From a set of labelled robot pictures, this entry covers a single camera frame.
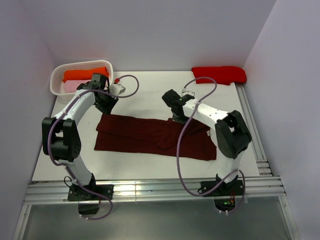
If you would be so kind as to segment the dark red t-shirt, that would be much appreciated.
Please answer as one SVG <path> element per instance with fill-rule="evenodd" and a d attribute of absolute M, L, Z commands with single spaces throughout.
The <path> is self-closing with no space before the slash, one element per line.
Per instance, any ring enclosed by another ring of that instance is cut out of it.
<path fill-rule="evenodd" d="M 96 127 L 94 150 L 176 156 L 183 124 L 172 119 L 144 119 L 123 115 L 102 115 Z M 214 161 L 217 147 L 208 136 L 209 127 L 192 120 L 182 137 L 180 157 Z"/>

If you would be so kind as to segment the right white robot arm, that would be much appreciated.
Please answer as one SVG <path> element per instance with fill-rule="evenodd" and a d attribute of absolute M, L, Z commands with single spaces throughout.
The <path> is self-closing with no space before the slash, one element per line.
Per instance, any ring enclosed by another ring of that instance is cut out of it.
<path fill-rule="evenodd" d="M 171 89 L 161 98 L 170 108 L 173 119 L 183 124 L 176 148 L 177 173 L 183 188 L 188 189 L 180 169 L 180 147 L 187 127 L 192 120 L 196 120 L 209 127 L 210 139 L 217 147 L 216 154 L 222 157 L 213 190 L 222 195 L 229 194 L 240 182 L 239 174 L 243 174 L 239 169 L 241 159 L 252 141 L 242 114 L 237 110 L 227 112 L 211 107 L 186 91 L 179 95 Z"/>

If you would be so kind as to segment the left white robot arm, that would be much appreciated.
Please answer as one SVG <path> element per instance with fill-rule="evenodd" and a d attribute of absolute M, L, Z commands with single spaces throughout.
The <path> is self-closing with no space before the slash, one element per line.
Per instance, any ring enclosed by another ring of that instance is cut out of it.
<path fill-rule="evenodd" d="M 95 106 L 109 115 L 118 102 L 110 94 L 110 81 L 106 75 L 94 73 L 91 80 L 77 87 L 67 106 L 54 117 L 42 120 L 42 149 L 55 166 L 62 166 L 71 181 L 70 191 L 83 200 L 96 197 L 98 188 L 95 176 L 84 164 L 80 152 L 82 143 L 78 124 L 87 110 Z"/>

